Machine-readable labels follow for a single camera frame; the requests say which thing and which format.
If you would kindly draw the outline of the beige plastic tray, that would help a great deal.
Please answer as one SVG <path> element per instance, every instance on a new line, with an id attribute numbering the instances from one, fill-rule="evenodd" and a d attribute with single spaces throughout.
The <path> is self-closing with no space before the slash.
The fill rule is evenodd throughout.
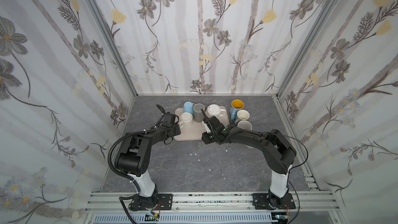
<path id="1" fill-rule="evenodd" d="M 175 110 L 175 115 L 177 115 L 179 118 L 182 113 L 184 113 L 183 108 L 177 108 Z M 201 140 L 203 132 L 206 132 L 206 130 L 202 125 L 202 123 L 194 121 L 193 126 L 190 129 L 188 130 L 181 129 L 181 134 L 175 136 L 174 139 L 177 141 Z"/>

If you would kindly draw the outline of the small cream white mug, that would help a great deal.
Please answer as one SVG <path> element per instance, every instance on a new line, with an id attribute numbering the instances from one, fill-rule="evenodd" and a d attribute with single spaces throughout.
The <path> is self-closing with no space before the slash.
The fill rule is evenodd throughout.
<path id="1" fill-rule="evenodd" d="M 191 113 L 184 112 L 180 115 L 179 126 L 182 130 L 188 130 L 193 126 L 193 115 Z"/>

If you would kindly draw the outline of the tall grey mug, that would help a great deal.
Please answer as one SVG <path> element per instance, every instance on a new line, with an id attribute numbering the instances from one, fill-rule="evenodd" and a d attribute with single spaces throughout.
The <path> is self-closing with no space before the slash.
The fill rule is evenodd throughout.
<path id="1" fill-rule="evenodd" d="M 203 104 L 195 104 L 193 107 L 193 118 L 195 122 L 202 122 L 204 119 L 204 112 L 206 112 L 206 107 Z"/>

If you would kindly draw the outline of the white round mug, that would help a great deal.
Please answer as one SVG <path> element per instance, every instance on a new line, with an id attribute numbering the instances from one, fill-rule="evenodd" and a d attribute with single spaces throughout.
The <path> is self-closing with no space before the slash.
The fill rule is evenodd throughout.
<path id="1" fill-rule="evenodd" d="M 207 107 L 206 116 L 207 117 L 224 117 L 227 113 L 227 110 L 222 108 L 217 104 L 211 104 Z"/>

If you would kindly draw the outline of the cream speckled mug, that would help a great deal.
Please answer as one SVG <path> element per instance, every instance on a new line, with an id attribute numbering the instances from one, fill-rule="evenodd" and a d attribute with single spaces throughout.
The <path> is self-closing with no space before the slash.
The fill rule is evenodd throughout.
<path id="1" fill-rule="evenodd" d="M 246 131 L 252 131 L 252 124 L 247 120 L 241 120 L 237 123 L 237 126 Z"/>

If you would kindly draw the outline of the small grey mug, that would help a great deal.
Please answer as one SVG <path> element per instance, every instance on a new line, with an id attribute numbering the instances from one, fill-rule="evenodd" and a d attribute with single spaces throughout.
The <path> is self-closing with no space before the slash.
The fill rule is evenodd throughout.
<path id="1" fill-rule="evenodd" d="M 238 124 L 240 121 L 248 120 L 250 118 L 250 113 L 246 110 L 239 110 L 236 114 L 235 124 Z"/>

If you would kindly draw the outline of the blue butterfly mug yellow inside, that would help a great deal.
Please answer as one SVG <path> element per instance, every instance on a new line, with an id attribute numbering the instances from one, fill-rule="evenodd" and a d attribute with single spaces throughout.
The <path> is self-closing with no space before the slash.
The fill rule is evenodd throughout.
<path id="1" fill-rule="evenodd" d="M 237 116 L 237 112 L 241 110 L 244 107 L 244 103 L 241 100 L 233 100 L 231 102 L 231 108 L 230 108 L 230 119 L 235 120 Z"/>

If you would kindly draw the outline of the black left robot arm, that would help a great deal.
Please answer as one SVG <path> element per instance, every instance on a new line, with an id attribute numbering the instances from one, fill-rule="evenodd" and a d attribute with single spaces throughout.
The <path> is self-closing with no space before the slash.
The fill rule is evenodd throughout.
<path id="1" fill-rule="evenodd" d="M 155 126 L 149 130 L 127 132 L 109 149 L 109 169 L 128 179 L 136 189 L 133 196 L 119 198 L 123 206 L 125 201 L 131 201 L 129 210 L 140 211 L 159 206 L 158 188 L 148 172 L 152 146 L 180 135 L 178 120 L 179 117 L 175 114 L 163 113 Z"/>

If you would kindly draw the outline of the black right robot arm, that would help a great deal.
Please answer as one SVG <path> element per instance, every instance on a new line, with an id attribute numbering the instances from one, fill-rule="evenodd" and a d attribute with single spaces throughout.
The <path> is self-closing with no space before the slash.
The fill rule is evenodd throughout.
<path id="1" fill-rule="evenodd" d="M 296 158 L 296 150 L 277 129 L 270 132 L 255 132 L 234 124 L 224 126 L 217 117 L 204 117 L 202 133 L 205 144 L 242 144 L 260 150 L 266 164 L 272 170 L 271 185 L 265 200 L 270 209 L 287 207 L 291 203 L 289 175 Z"/>

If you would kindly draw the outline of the light blue mug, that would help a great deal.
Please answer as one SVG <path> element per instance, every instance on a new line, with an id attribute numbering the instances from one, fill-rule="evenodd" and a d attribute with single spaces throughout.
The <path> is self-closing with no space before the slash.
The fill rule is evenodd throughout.
<path id="1" fill-rule="evenodd" d="M 194 104 L 192 102 L 185 102 L 183 105 L 183 112 L 190 113 L 191 115 L 194 114 Z"/>

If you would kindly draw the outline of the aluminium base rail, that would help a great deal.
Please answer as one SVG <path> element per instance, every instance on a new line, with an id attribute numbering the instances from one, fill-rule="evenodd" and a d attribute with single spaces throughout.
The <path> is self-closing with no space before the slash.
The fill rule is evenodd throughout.
<path id="1" fill-rule="evenodd" d="M 162 198 L 154 217 L 149 210 L 127 216 L 119 202 L 125 193 L 93 193 L 84 213 L 85 224 L 345 224 L 329 191 L 292 193 L 290 206 L 268 210 L 260 206 L 265 194 L 252 192 L 174 193 Z"/>

